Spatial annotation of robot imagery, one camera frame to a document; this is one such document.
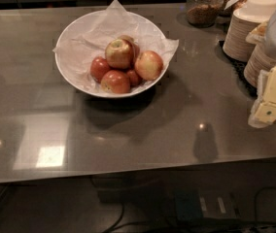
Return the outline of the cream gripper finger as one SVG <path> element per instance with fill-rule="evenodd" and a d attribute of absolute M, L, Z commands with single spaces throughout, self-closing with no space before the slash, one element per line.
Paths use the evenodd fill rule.
<path fill-rule="evenodd" d="M 247 36 L 246 42 L 250 44 L 258 44 L 263 43 L 265 41 L 265 31 L 267 28 L 267 21 L 259 24 L 256 28 L 254 28 Z"/>
<path fill-rule="evenodd" d="M 251 109 L 248 124 L 263 128 L 276 121 L 276 66 L 269 72 L 259 72 L 257 94 L 258 98 Z"/>

